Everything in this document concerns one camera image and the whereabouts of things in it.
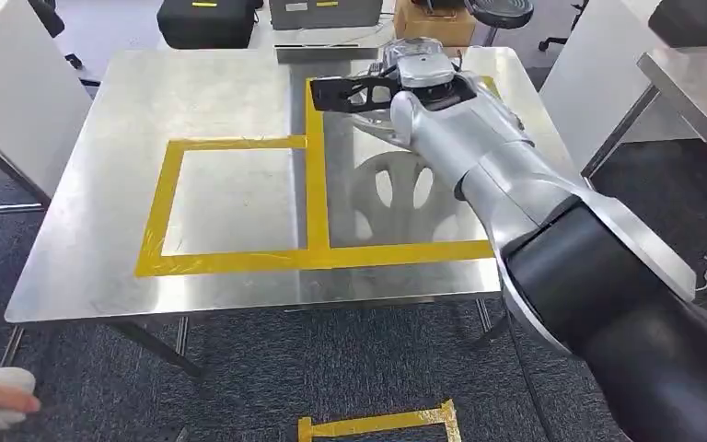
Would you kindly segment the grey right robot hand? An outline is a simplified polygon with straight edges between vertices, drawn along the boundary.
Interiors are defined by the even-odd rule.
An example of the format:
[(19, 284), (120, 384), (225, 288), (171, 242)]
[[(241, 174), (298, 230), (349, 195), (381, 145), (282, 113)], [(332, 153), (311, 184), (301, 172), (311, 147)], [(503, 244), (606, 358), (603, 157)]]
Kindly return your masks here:
[(309, 85), (317, 111), (349, 114), (387, 110), (401, 91), (400, 82), (387, 76), (319, 77)]

